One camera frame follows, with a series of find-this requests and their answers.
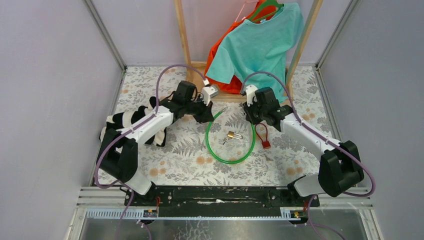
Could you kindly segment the brass padlock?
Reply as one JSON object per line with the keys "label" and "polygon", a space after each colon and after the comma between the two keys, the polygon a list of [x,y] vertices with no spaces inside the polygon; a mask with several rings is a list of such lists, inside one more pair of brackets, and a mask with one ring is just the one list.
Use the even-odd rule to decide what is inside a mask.
{"label": "brass padlock", "polygon": [[233,131],[229,131],[228,134],[227,134],[227,136],[229,138],[233,138],[233,139],[237,139],[237,140],[242,140],[244,138],[242,135],[240,135],[238,133],[235,133]]}

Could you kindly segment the red cable lock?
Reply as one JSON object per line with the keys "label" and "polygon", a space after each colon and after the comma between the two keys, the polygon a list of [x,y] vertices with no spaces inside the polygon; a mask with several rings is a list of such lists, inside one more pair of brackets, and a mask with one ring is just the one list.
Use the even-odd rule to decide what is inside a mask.
{"label": "red cable lock", "polygon": [[264,150],[270,149],[271,143],[268,139],[268,136],[269,136],[268,127],[263,123],[258,123],[255,125],[254,128],[255,128],[256,136],[261,142],[262,148]]}

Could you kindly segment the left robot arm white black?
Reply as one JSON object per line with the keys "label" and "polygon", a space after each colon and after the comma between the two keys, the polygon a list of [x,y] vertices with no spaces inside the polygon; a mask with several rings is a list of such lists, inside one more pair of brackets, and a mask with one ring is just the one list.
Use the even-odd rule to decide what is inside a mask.
{"label": "left robot arm white black", "polygon": [[108,116],[99,136],[101,146],[94,176],[97,178],[98,171],[103,170],[135,191],[142,205],[152,204],[155,200],[153,182],[139,169],[139,145],[163,147],[166,128],[185,115],[193,116],[198,123],[212,122],[212,98],[218,93],[211,84],[198,92],[195,84],[183,80],[162,100],[153,96],[148,106]]}

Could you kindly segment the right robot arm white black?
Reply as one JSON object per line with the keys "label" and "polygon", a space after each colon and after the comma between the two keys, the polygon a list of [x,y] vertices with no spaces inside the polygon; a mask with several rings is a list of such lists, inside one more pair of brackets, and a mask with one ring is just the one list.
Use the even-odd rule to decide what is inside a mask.
{"label": "right robot arm white black", "polygon": [[280,105],[269,87],[245,87],[246,102],[243,110],[246,120],[254,125],[265,122],[268,126],[302,144],[319,161],[317,174],[303,176],[292,183],[287,191],[287,201],[301,205],[308,196],[326,193],[337,197],[360,183],[364,170],[352,160],[358,158],[357,146],[327,137],[297,116],[289,105]]}

